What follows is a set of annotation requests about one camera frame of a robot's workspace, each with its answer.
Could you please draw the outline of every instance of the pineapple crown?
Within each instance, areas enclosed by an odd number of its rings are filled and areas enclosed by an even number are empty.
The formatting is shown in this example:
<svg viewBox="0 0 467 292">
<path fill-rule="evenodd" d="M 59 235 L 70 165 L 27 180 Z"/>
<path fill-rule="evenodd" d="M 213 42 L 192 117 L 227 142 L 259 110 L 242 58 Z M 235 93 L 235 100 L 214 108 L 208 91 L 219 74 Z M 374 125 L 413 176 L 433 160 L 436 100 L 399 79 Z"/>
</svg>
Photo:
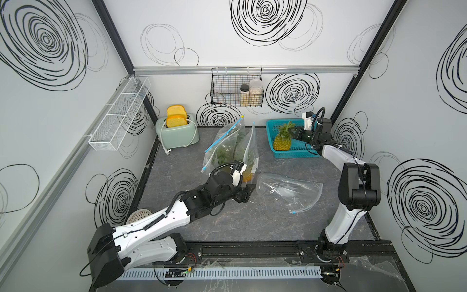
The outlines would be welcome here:
<svg viewBox="0 0 467 292">
<path fill-rule="evenodd" d="M 279 134 L 282 138 L 292 138 L 292 134 L 289 132 L 289 129 L 295 127 L 295 124 L 292 121 L 289 121 L 287 124 L 279 126 Z"/>
</svg>

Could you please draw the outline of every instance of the pineapple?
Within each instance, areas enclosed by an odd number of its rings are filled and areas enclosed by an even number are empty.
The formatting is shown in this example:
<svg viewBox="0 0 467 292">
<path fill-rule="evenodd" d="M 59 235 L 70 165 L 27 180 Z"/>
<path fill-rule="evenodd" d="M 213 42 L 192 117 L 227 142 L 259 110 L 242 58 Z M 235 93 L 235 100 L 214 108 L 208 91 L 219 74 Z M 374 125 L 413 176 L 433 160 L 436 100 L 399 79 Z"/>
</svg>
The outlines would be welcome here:
<svg viewBox="0 0 467 292">
<path fill-rule="evenodd" d="M 289 121 L 288 124 L 283 124 L 279 126 L 279 133 L 274 138 L 272 143 L 272 148 L 276 151 L 287 151 L 292 145 L 292 134 L 289 133 L 289 129 L 295 127 L 295 124 L 292 121 Z"/>
</svg>

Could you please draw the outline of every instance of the mint green toaster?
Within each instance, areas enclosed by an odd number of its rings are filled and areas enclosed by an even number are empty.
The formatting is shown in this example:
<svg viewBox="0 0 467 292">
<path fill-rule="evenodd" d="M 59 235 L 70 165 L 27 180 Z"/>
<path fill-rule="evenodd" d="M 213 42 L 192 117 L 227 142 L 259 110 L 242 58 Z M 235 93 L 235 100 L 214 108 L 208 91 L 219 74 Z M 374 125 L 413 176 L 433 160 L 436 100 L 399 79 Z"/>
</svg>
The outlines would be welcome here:
<svg viewBox="0 0 467 292">
<path fill-rule="evenodd" d="M 189 120 L 195 120 L 195 115 L 187 113 L 187 116 Z M 167 117 L 161 117 L 156 122 L 157 136 L 165 148 L 186 147 L 199 141 L 198 130 L 194 123 L 189 121 L 186 125 L 168 128 L 163 127 L 165 119 Z"/>
</svg>

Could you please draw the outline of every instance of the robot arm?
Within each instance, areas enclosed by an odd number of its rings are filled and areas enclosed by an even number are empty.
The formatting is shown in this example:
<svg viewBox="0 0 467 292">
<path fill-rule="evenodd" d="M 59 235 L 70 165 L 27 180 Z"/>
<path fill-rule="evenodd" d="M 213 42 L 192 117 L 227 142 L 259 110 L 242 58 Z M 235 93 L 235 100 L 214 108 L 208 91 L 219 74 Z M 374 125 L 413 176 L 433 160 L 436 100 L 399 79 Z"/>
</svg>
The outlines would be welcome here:
<svg viewBox="0 0 467 292">
<path fill-rule="evenodd" d="M 231 166 L 230 172 L 219 171 L 227 166 Z M 239 161 L 221 165 L 211 172 L 205 184 L 176 194 L 167 208 L 134 223 L 97 228 L 87 249 L 92 287 L 107 285 L 125 270 L 142 264 L 180 262 L 187 253 L 180 234 L 152 239 L 211 214 L 212 209 L 230 199 L 248 202 L 255 186 L 241 186 L 245 169 L 246 165 Z"/>
<path fill-rule="evenodd" d="M 331 223 L 321 232 L 316 246 L 318 258 L 330 262 L 335 256 L 342 255 L 358 220 L 379 204 L 381 193 L 378 166 L 356 159 L 352 152 L 334 141 L 332 122 L 324 118 L 324 112 L 321 108 L 316 115 L 303 113 L 304 127 L 296 127 L 292 134 L 295 139 L 310 144 L 342 172 L 337 191 L 339 206 Z"/>
</svg>

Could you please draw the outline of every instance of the gray marble countertop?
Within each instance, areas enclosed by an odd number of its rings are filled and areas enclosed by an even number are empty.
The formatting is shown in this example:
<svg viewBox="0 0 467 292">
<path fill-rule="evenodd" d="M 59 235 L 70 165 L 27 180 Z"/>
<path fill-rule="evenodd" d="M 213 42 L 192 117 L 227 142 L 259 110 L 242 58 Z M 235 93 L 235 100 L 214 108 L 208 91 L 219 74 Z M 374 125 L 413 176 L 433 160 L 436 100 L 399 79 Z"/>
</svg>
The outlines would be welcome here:
<svg viewBox="0 0 467 292">
<path fill-rule="evenodd" d="M 172 149 L 170 155 L 159 149 L 138 208 L 157 212 L 165 208 L 178 191 L 193 189 L 206 182 L 207 175 L 200 172 L 204 151 L 212 144 L 218 130 L 199 128 L 198 143 Z M 257 173 L 277 173 L 323 183 L 319 201 L 308 211 L 289 214 L 282 198 L 252 195 L 246 204 L 229 200 L 219 215 L 206 216 L 171 232 L 180 233 L 185 240 L 288 241 L 318 238 L 321 230 L 331 222 L 339 204 L 337 187 L 340 171 L 322 157 L 274 158 L 266 129 L 256 128 L 256 131 L 260 153 Z M 374 239 L 365 218 L 360 219 L 349 239 Z"/>
</svg>

